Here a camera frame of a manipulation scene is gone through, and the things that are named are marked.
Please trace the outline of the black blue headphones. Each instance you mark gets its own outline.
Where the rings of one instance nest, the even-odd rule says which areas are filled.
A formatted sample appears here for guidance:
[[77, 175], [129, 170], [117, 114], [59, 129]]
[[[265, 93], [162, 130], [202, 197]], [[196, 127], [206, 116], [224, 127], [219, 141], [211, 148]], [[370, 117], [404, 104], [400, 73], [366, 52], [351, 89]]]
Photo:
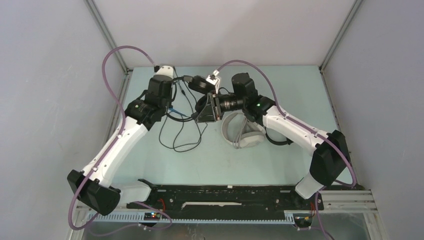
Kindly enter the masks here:
[[[177, 76], [173, 79], [173, 82], [176, 83], [176, 84], [184, 82], [186, 84], [186, 87], [189, 90], [200, 93], [200, 94], [202, 94], [202, 96], [204, 96], [208, 93], [214, 93], [215, 92], [215, 87], [211, 83], [207, 82], [204, 77], [199, 76], [199, 75], [196, 75], [196, 76], [189, 76], [189, 75]], [[194, 121], [193, 120], [193, 113], [195, 112], [195, 107], [194, 107], [194, 110], [192, 110], [192, 113], [191, 113], [190, 116], [184, 116], [180, 112], [176, 112], [175, 110], [173, 112], [177, 113], [181, 117], [180, 118], [174, 117], [174, 116], [171, 115], [171, 113], [167, 113], [166, 116], [168, 118], [170, 118], [170, 119], [172, 119], [176, 122], [180, 122], [180, 123]]]

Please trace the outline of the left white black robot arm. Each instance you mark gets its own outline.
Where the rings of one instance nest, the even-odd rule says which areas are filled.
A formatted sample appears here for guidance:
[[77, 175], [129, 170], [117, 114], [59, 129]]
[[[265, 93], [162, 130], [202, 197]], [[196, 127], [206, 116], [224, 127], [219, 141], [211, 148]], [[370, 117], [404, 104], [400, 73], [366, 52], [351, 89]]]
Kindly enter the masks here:
[[135, 144], [167, 113], [172, 101], [173, 77], [155, 74], [142, 96], [130, 102], [120, 126], [98, 155], [83, 170], [72, 170], [67, 180], [77, 199], [102, 216], [109, 215], [118, 205], [140, 202], [153, 208], [158, 194], [146, 181], [113, 187], [120, 165]]

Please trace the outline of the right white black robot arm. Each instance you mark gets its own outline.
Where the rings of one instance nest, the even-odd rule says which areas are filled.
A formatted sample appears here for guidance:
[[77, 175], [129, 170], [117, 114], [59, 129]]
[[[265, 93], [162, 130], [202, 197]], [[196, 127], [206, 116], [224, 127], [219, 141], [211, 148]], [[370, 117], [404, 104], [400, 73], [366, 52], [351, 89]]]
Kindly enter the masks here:
[[233, 91], [222, 94], [217, 74], [207, 78], [195, 76], [190, 80], [188, 87], [203, 94], [196, 104], [193, 119], [211, 123], [224, 121], [226, 112], [242, 113], [249, 122], [265, 130], [274, 130], [306, 150], [311, 164], [290, 196], [295, 208], [304, 209], [316, 192], [336, 182], [344, 169], [351, 169], [346, 137], [340, 131], [326, 132], [289, 114], [275, 100], [260, 95], [248, 73], [235, 74], [231, 83]]

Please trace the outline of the white headphones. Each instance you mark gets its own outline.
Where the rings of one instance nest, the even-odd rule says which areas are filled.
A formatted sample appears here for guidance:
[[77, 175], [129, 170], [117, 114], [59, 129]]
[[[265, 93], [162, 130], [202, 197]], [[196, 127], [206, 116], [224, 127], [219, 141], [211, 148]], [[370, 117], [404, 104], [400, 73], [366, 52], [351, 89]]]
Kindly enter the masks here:
[[[228, 129], [230, 122], [238, 115], [243, 117], [239, 131], [234, 139], [230, 139]], [[266, 130], [258, 123], [251, 122], [242, 112], [232, 112], [222, 119], [221, 135], [235, 149], [251, 148], [262, 143], [266, 138]]]

